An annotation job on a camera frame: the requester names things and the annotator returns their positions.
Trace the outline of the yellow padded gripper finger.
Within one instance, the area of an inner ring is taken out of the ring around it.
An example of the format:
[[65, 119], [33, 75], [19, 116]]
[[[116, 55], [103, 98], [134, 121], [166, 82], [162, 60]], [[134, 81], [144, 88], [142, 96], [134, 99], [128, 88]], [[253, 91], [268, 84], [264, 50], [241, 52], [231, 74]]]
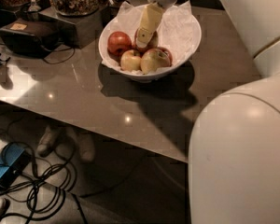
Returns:
[[136, 32], [135, 44], [145, 48], [161, 24], [163, 8], [158, 3], [147, 4], [142, 12], [139, 27]]

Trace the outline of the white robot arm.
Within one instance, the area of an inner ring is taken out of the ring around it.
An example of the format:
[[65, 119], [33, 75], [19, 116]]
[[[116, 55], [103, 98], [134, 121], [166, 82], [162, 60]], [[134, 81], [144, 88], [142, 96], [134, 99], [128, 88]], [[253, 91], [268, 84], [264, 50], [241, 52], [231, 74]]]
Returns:
[[220, 94], [189, 142], [191, 224], [280, 224], [280, 0], [220, 0], [261, 78]]

